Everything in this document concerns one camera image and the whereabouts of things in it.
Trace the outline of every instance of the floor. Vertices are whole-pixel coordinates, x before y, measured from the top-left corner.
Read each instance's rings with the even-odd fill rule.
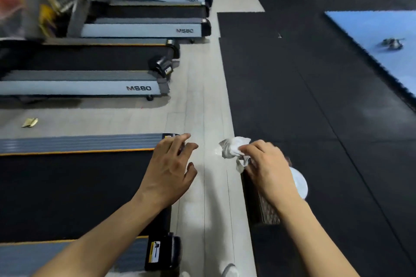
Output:
[[[203,44],[181,46],[169,97],[49,100],[25,108],[0,100],[0,138],[190,132],[200,146],[191,158],[198,176],[174,205],[171,230],[182,237],[181,269],[193,277],[219,276],[230,262],[242,277],[256,276],[240,175],[218,155],[218,143],[234,133],[216,13],[231,11],[263,8],[258,0],[214,0],[213,33]],[[21,128],[27,117],[39,123]]]

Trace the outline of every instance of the blue mat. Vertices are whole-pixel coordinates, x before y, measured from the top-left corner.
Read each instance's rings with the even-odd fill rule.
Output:
[[[327,11],[362,49],[413,97],[416,96],[416,11]],[[404,48],[381,45],[386,38],[404,38]]]

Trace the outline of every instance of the forearm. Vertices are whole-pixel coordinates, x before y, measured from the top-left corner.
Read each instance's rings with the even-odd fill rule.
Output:
[[[308,203],[299,199],[281,211],[281,217],[311,277],[359,277]]]
[[[126,203],[90,232],[69,244],[34,277],[104,276],[159,212],[160,209],[142,200]]]

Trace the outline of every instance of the white sneaker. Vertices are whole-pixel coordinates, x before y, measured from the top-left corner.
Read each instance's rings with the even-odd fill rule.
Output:
[[[240,274],[234,264],[228,264],[221,277],[240,277]]]

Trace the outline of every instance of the finger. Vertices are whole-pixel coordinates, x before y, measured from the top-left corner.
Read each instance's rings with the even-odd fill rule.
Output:
[[[190,155],[195,149],[198,149],[198,145],[194,142],[189,142],[185,145],[185,148],[180,153],[179,157],[181,160],[188,162]]]
[[[175,139],[174,139],[174,142],[171,144],[171,148],[169,149],[168,154],[170,154],[172,156],[177,156],[180,147],[189,138],[190,138],[189,133],[185,133],[185,134],[176,136]]]
[[[260,162],[262,155],[264,154],[263,151],[258,149],[252,143],[249,145],[244,145],[239,148],[239,150],[245,154],[246,156],[252,157],[257,163]]]
[[[268,148],[267,143],[262,139],[252,142],[251,144],[263,152],[266,152],[266,149]]]
[[[198,174],[198,171],[195,169],[195,166],[193,165],[193,163],[190,162],[188,164],[188,168],[186,169],[186,173],[184,176],[184,181],[186,184],[188,184],[188,188],[192,184],[197,174]]]
[[[174,137],[166,137],[162,139],[155,147],[154,152],[166,154],[171,147],[171,144],[174,142]]]
[[[248,176],[250,176],[250,179],[255,182],[257,179],[257,169],[254,167],[254,165],[250,162],[245,168],[247,171]]]

